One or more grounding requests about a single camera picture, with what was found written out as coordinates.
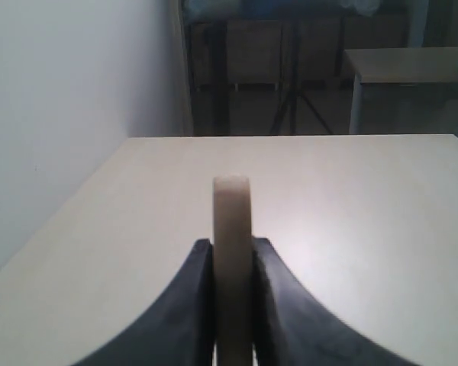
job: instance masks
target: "white wall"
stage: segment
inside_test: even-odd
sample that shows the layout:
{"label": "white wall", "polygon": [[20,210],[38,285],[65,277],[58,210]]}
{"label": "white wall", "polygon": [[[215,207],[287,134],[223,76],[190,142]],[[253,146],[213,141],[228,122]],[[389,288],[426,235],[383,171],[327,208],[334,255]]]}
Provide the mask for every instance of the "white wall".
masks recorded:
{"label": "white wall", "polygon": [[0,0],[0,267],[127,136],[182,133],[167,0]]}

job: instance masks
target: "black rubber pad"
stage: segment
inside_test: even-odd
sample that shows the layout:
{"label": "black rubber pad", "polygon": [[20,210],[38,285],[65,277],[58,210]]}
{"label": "black rubber pad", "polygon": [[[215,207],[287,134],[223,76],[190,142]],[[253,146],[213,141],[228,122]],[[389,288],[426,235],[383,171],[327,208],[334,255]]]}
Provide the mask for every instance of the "black rubber pad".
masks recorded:
{"label": "black rubber pad", "polygon": [[268,240],[255,239],[253,246],[253,339],[260,366],[413,365],[327,311]]}
{"label": "black rubber pad", "polygon": [[160,298],[119,336],[77,366],[211,366],[213,280],[212,245],[199,240]]}

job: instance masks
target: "metal table leg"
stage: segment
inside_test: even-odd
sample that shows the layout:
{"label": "metal table leg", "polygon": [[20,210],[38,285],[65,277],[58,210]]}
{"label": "metal table leg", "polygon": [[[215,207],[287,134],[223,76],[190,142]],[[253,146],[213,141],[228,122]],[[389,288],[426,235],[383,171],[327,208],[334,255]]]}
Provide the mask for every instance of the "metal table leg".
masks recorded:
{"label": "metal table leg", "polygon": [[360,133],[362,97],[363,86],[361,84],[361,77],[360,75],[356,74],[356,76],[354,77],[353,102],[351,104],[350,135],[357,135],[358,133]]}

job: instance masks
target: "light wooden tabletop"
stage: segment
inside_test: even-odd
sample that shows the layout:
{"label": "light wooden tabletop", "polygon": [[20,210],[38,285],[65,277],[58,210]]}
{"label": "light wooden tabletop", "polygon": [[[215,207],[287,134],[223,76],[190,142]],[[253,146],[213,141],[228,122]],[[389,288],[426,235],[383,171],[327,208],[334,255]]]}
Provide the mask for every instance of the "light wooden tabletop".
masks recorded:
{"label": "light wooden tabletop", "polygon": [[251,180],[253,232],[365,336],[458,365],[458,139],[128,140],[0,271],[0,365],[65,366],[130,325],[212,237],[212,179]]}
{"label": "light wooden tabletop", "polygon": [[458,82],[458,47],[346,50],[363,83]]}

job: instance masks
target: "tripod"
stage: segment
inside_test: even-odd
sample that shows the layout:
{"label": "tripod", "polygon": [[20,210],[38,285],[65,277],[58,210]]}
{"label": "tripod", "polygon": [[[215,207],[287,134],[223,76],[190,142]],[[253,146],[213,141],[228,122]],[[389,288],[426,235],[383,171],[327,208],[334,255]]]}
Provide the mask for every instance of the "tripod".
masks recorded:
{"label": "tripod", "polygon": [[282,129],[283,120],[285,119],[285,115],[287,110],[290,107],[290,134],[296,135],[297,134],[297,102],[298,98],[302,98],[303,101],[307,104],[307,106],[311,109],[314,113],[316,118],[321,122],[324,129],[330,135],[333,134],[330,127],[327,125],[324,118],[319,114],[316,107],[312,104],[312,102],[305,96],[304,92],[298,86],[298,57],[300,54],[300,45],[301,45],[301,34],[300,30],[298,29],[298,22],[292,22],[292,76],[290,79],[290,87],[289,92],[287,93],[283,103],[279,106],[278,111],[275,114],[275,120],[273,121],[273,125],[270,131],[270,135],[276,136],[279,135],[279,132]]}

